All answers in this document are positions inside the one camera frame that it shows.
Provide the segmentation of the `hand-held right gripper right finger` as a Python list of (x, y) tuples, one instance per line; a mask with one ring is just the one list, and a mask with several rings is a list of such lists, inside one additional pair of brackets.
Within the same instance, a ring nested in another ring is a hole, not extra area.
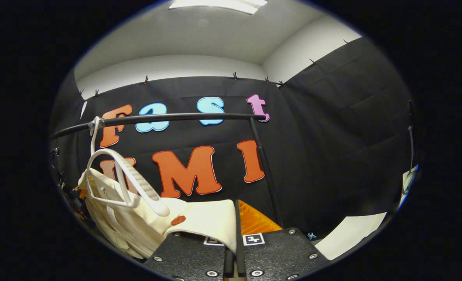
[(237, 274), (247, 281), (297, 281), (331, 264), (298, 228), (242, 235), (236, 210)]

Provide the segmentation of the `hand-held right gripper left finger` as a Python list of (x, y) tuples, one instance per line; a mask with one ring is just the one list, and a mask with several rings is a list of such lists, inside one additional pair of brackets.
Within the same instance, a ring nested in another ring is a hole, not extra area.
[(143, 265), (182, 281), (227, 281), (234, 277), (234, 254), (228, 247), (187, 232), (169, 234)]

